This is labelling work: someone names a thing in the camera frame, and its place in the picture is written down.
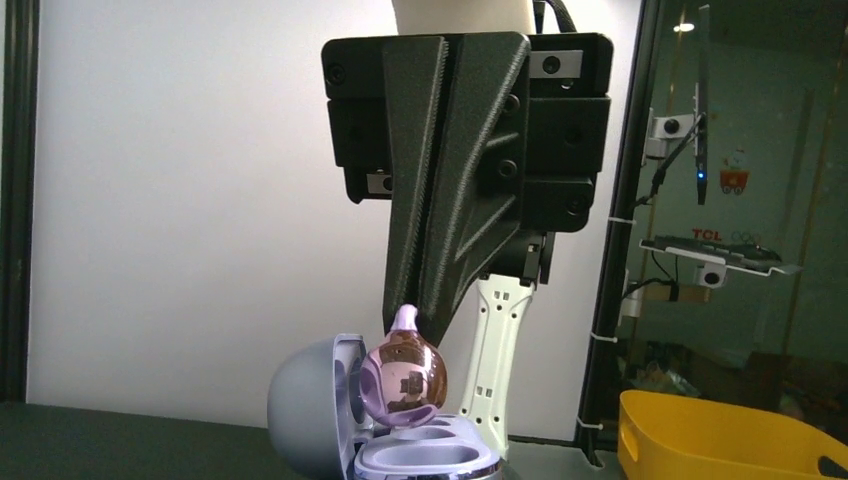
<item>white wall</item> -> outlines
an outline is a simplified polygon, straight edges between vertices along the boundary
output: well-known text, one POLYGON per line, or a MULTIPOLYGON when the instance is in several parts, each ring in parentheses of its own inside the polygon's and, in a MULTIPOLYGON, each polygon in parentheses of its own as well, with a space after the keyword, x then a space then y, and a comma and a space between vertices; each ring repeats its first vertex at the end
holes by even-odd
MULTIPOLYGON (((558 239, 522 332, 511 433, 570 439, 592 321, 638 2, 572 1, 616 44, 605 173, 558 239)), ((394 32, 390 2, 42 5, 29 400, 265 424, 298 347, 381 337, 388 202, 351 204, 319 52, 394 32)), ((474 331, 442 344, 457 408, 474 331)))

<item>yellow basket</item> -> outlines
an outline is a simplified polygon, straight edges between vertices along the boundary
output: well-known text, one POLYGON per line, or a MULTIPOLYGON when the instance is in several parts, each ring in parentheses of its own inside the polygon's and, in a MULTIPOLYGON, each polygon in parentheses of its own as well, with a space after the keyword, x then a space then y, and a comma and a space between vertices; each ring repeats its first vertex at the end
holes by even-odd
POLYGON ((618 458, 630 480, 789 480, 822 478, 823 458, 848 468, 848 447, 784 415, 628 390, 618 458))

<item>screw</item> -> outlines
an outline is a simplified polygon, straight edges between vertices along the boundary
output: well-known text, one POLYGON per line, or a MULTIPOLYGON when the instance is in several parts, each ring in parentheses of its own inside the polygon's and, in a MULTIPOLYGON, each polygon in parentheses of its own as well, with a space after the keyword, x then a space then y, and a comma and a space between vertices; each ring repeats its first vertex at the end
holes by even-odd
POLYGON ((548 57, 542 62, 542 70, 548 75, 553 75, 559 71, 560 62, 556 57, 548 57))
POLYGON ((506 116, 512 115, 516 111, 518 111, 518 107, 521 106, 521 101, 518 100, 518 97, 515 95, 510 95, 506 97, 506 102, 504 102, 503 114, 506 116))
POLYGON ((575 146, 583 141, 583 132, 580 127, 571 127, 565 130, 565 143, 570 146, 575 146))
POLYGON ((663 125, 663 130, 665 130, 665 133, 669 134, 677 133, 677 131, 680 130, 680 122, 673 118, 670 120, 666 120, 665 124, 663 125))
POLYGON ((518 165, 512 160, 501 160, 498 164, 498 175, 504 179, 510 179, 518 173, 518 165))
POLYGON ((579 215, 589 209, 589 200, 584 195, 574 195, 565 202, 565 208, 572 215, 579 215))
POLYGON ((327 67, 327 82, 331 85, 339 86, 344 83, 347 78, 347 73, 344 71, 344 67, 339 65, 338 63, 334 63, 327 67))

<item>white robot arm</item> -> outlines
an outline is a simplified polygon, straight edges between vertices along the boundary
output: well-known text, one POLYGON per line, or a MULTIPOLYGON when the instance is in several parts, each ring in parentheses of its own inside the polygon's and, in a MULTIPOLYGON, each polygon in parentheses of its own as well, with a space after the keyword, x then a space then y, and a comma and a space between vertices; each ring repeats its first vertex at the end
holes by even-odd
MULTIPOLYGON (((398 34, 535 31, 533 2, 521 0, 392 0, 398 34)), ((507 393, 518 331, 536 279, 492 274, 477 281, 478 320, 460 413, 506 459, 507 393)))

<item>pink glass bottle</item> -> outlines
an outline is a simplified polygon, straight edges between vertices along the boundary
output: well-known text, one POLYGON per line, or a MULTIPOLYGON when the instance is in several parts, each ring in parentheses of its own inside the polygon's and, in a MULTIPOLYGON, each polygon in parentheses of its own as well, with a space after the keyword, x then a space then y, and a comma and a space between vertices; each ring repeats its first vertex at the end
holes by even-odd
POLYGON ((418 333, 417 315, 412 305, 400 307, 386 339, 362 362, 359 388, 365 411, 389 427, 427 423, 447 397, 445 362, 418 333))

